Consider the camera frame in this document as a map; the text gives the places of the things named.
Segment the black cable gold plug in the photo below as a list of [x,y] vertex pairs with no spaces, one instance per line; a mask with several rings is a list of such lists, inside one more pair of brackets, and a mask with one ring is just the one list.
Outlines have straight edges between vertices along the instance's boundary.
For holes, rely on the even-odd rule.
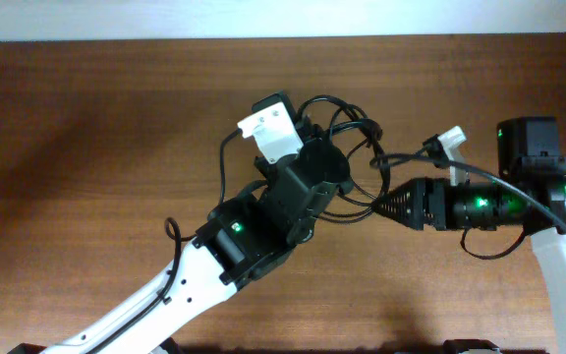
[[[345,154],[347,160],[350,160],[362,148],[370,149],[374,156],[384,153],[384,150],[379,143],[382,136],[382,130],[374,121],[363,118],[357,121],[350,121],[346,123],[335,124],[334,122],[332,122],[329,127],[331,126],[334,126],[336,128],[336,135],[340,135],[348,131],[358,130],[364,136],[363,140],[360,143],[357,143]],[[384,188],[384,193],[381,195],[383,196],[387,192],[387,189],[389,187],[389,174],[381,172],[380,181],[380,188]]]

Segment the black cable silver plug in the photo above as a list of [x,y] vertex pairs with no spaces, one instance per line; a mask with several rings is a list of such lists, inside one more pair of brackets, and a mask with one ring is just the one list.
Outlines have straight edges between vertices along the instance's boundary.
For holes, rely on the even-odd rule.
[[384,193],[384,188],[381,187],[379,193],[375,195],[364,189],[355,180],[352,180],[352,182],[353,182],[353,192],[359,194],[362,197],[361,200],[353,197],[349,197],[348,195],[345,195],[343,193],[338,193],[336,197],[338,200],[342,201],[343,203],[351,207],[355,207],[356,209],[353,211],[346,211],[346,212],[336,212],[336,211],[326,210],[318,216],[320,220],[332,224],[350,225],[361,222],[374,214],[374,211],[371,208],[371,203],[378,196],[381,196]]

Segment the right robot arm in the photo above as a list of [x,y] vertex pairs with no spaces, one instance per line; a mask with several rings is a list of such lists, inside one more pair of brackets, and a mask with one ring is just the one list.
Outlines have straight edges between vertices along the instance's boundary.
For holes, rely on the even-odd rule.
[[391,153],[371,160],[381,171],[410,161],[448,169],[448,178],[414,178],[375,199],[372,210],[408,228],[494,231],[522,228],[545,280],[558,349],[566,353],[566,157],[553,117],[519,117],[496,126],[498,172],[465,163],[460,128],[434,136],[424,153]]

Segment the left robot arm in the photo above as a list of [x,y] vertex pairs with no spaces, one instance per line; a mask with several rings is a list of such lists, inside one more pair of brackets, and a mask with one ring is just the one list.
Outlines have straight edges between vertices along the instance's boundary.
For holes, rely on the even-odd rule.
[[177,353],[176,331],[284,264],[313,237],[333,198],[353,188],[348,159],[333,144],[334,126],[257,114],[235,133],[255,140],[262,179],[219,203],[189,237],[167,218],[173,260],[96,323],[60,343],[21,343],[15,352]]

